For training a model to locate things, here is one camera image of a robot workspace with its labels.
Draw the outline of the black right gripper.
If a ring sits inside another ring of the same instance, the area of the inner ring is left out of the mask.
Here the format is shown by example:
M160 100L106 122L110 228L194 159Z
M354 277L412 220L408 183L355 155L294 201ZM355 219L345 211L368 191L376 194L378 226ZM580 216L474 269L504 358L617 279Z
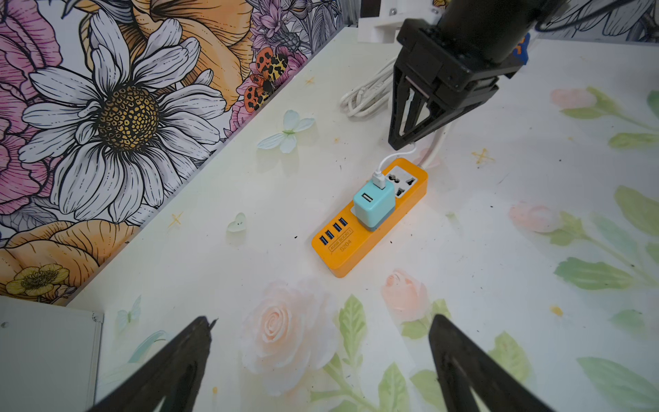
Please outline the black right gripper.
M405 20L397 41L402 49L393 75L388 137L394 150L485 104L499 91L501 77L512 78L523 67L514 54L497 64L462 53L422 19ZM438 119L432 104L440 109Z

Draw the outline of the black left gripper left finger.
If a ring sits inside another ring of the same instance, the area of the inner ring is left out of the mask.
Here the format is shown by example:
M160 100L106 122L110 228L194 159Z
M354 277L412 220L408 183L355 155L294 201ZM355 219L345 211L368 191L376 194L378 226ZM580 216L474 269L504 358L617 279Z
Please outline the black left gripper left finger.
M92 411L192 411L204 377L216 325L194 319L160 352Z

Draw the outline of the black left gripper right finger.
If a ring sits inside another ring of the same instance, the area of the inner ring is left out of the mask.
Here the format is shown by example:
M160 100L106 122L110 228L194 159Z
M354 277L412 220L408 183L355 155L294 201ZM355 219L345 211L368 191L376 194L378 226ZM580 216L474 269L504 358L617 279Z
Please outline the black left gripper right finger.
M444 315L436 315L428 334L437 381L449 411L549 411L511 374Z

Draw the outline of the teal USB charger adapter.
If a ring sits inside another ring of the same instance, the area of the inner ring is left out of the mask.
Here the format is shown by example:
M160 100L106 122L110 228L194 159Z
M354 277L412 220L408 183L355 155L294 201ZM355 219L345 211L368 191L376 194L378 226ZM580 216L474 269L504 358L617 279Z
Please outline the teal USB charger adapter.
M395 187L384 182L380 188L369 180L353 198L352 212L363 227L375 231L396 207Z

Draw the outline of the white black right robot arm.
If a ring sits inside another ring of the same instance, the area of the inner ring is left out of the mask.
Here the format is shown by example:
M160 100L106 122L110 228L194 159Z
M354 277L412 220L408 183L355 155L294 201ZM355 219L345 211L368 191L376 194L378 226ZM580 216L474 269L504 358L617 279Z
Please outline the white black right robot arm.
M513 51L562 1L456 0L435 24L407 19L393 69L388 143L399 150L485 104L523 66Z

